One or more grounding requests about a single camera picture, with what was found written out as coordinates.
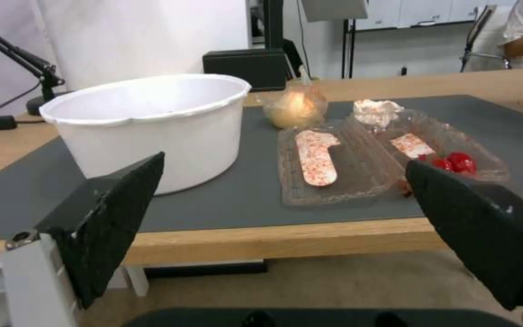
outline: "plastic bag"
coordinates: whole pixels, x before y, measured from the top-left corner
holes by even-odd
[[[372,101],[369,99],[355,101],[354,115],[356,120],[371,126],[375,130],[384,130],[398,118],[397,113],[404,108],[393,101]]]
[[[273,99],[258,98],[263,104],[267,118],[278,128],[303,128],[324,122],[328,101],[320,90],[312,85],[305,70],[301,68],[300,71],[301,85],[288,86],[282,95]]]

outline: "black lamp arm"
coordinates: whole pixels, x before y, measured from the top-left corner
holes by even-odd
[[[35,54],[29,53],[26,50],[14,46],[6,39],[0,36],[0,52],[5,54],[11,60],[31,72],[37,79],[42,83],[42,92],[44,93],[44,99],[50,100],[54,98],[52,87],[58,85],[64,85],[64,79],[56,76],[56,66],[50,64],[50,62],[36,56]]]

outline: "plastic food tray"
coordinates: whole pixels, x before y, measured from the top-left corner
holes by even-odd
[[[416,110],[395,112],[385,128],[359,123],[357,132],[369,133],[376,139],[385,152],[402,166],[403,173],[410,158],[395,148],[390,141],[412,133],[440,155],[447,156],[452,152],[467,153],[477,165],[477,174],[470,176],[476,180],[506,182],[510,179],[507,165],[482,145],[452,126]]]
[[[390,160],[374,139],[357,129],[354,119],[334,120],[312,128],[292,128],[278,134],[278,173],[282,200],[289,205],[318,205],[370,197],[387,190],[397,180],[400,166]],[[303,178],[296,135],[304,130],[330,133],[340,145],[329,148],[338,178],[329,186],[316,187]]]

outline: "wooden table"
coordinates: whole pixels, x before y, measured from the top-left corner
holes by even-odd
[[[329,101],[469,94],[523,112],[523,70],[324,80],[317,84]],[[250,95],[246,105],[256,105]],[[0,169],[54,139],[48,124],[0,132]],[[140,233],[125,263],[191,263],[256,258],[311,257],[444,248],[425,218],[315,225]],[[4,241],[0,240],[0,251]]]

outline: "bowl rim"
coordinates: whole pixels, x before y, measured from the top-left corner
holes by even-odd
[[[191,108],[173,111],[173,112],[164,112],[162,114],[149,114],[145,116],[137,117],[125,117],[125,118],[110,118],[110,119],[74,119],[74,118],[58,118],[55,117],[51,112],[59,106],[60,104],[70,101],[76,97],[79,97],[84,94],[95,93],[105,89],[115,89],[118,87],[123,87],[131,84],[138,83],[140,81],[161,81],[161,80],[190,80],[190,79],[209,79],[209,80],[224,80],[237,83],[242,86],[242,90],[238,93],[226,97],[219,101],[215,101],[206,105],[194,106]],[[139,79],[131,79],[124,81],[117,81],[113,83],[101,84],[86,89],[81,89],[72,93],[67,93],[52,99],[49,102],[46,102],[39,108],[42,118],[50,124],[70,124],[70,125],[79,125],[79,126],[115,126],[126,124],[128,122],[157,122],[160,120],[167,120],[172,118],[188,117],[193,116],[194,114],[203,114],[212,110],[216,110],[220,107],[229,105],[231,102],[234,102],[239,99],[244,99],[249,93],[251,85],[238,77],[221,75],[221,74],[173,74],[173,75],[160,75],[152,77],[143,77]]]

